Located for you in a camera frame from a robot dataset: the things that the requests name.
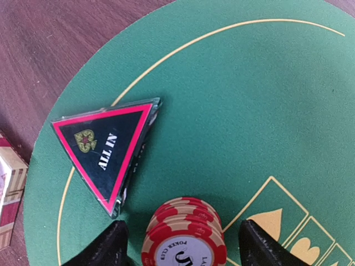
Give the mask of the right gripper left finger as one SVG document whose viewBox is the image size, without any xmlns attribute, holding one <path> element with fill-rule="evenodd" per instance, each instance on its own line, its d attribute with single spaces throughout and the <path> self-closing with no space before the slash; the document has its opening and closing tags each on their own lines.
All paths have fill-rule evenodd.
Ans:
<svg viewBox="0 0 355 266">
<path fill-rule="evenodd" d="M 86 248 L 63 265 L 129 265 L 128 236 L 126 223 L 113 221 Z"/>
</svg>

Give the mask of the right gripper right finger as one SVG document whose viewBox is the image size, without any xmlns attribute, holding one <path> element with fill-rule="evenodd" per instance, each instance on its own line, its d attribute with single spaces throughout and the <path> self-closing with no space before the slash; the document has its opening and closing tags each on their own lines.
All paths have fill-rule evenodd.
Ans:
<svg viewBox="0 0 355 266">
<path fill-rule="evenodd" d="M 251 219 L 241 222 L 238 240 L 242 266 L 308 265 L 284 249 Z"/>
</svg>

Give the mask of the red chips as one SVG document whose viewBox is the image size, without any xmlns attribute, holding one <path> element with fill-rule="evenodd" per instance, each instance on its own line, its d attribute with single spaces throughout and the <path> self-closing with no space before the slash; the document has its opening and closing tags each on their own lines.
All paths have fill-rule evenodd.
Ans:
<svg viewBox="0 0 355 266">
<path fill-rule="evenodd" d="M 143 265 L 225 265 L 221 220 L 209 203 L 178 197 L 153 214 L 141 250 Z"/>
</svg>

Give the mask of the black red triangular dealer button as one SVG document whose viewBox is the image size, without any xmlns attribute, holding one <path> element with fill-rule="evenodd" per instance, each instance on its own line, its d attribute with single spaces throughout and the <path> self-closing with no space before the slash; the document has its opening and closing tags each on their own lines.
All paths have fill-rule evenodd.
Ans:
<svg viewBox="0 0 355 266">
<path fill-rule="evenodd" d="M 112 219 L 124 205 L 161 104 L 155 97 L 52 121 L 74 167 Z"/>
</svg>

